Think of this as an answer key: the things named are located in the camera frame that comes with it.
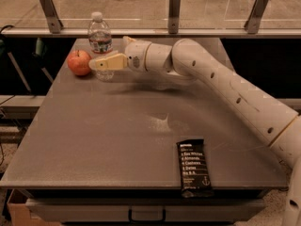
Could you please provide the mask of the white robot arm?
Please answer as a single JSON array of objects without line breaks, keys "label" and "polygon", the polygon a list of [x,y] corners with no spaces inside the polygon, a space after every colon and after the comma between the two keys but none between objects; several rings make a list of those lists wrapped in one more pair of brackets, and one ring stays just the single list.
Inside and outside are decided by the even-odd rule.
[{"label": "white robot arm", "polygon": [[172,45],[123,38],[124,51],[91,59],[94,71],[157,72],[179,83],[200,80],[293,172],[281,226],[301,226],[301,116],[216,60],[194,40]]}]

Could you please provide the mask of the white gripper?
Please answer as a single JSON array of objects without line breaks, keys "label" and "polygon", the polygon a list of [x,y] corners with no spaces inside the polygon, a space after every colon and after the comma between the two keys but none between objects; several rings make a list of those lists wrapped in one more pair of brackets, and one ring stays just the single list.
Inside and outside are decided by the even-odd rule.
[{"label": "white gripper", "polygon": [[99,56],[91,59],[88,66],[93,71],[119,71],[128,67],[135,72],[145,72],[146,55],[150,41],[135,40],[129,36],[122,38],[125,55],[117,53],[112,56]]}]

